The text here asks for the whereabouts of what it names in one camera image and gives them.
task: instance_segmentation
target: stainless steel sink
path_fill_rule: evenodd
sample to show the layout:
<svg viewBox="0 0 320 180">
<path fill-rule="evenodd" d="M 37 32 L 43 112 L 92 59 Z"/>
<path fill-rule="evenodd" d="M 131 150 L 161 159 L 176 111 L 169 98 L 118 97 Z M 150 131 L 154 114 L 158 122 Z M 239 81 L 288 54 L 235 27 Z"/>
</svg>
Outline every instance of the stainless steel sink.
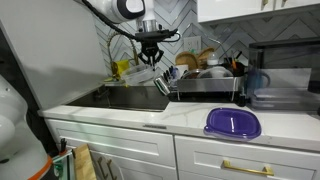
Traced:
<svg viewBox="0 0 320 180">
<path fill-rule="evenodd" d="M 102 86 L 67 105 L 162 112 L 168 103 L 155 86 Z"/>
</svg>

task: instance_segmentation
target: herringbone tile backsplash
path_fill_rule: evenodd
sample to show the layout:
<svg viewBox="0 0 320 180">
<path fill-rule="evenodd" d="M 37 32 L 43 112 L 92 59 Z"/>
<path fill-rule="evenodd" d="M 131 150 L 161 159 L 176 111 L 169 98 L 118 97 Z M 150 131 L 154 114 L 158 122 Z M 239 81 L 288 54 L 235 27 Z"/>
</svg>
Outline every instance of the herringbone tile backsplash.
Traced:
<svg viewBox="0 0 320 180">
<path fill-rule="evenodd" d="M 248 46 L 250 43 L 320 36 L 320 9 L 260 19 L 253 17 L 234 23 L 221 22 L 204 25 L 197 23 L 196 6 L 196 0 L 155 0 L 158 23 L 166 29 L 178 28 L 181 34 L 181 40 L 178 42 L 159 44 L 159 48 L 164 51 L 162 61 L 158 63 L 161 69 L 166 70 L 174 65 L 175 56 L 183 51 L 184 37 L 202 36 L 202 48 L 214 47 L 222 55 L 222 48 L 217 43 L 204 38 L 205 35 L 208 35 L 223 43 L 228 53 L 231 50 L 243 51 L 239 59 L 246 61 L 249 57 Z M 98 19 L 95 19 L 95 24 L 106 67 L 110 73 L 106 40 L 114 31 Z M 122 23 L 119 27 L 132 34 L 136 31 L 135 21 Z M 141 45 L 136 43 L 136 47 L 140 52 Z M 133 57 L 130 41 L 123 36 L 113 38 L 110 49 L 111 56 L 115 61 Z"/>
</svg>

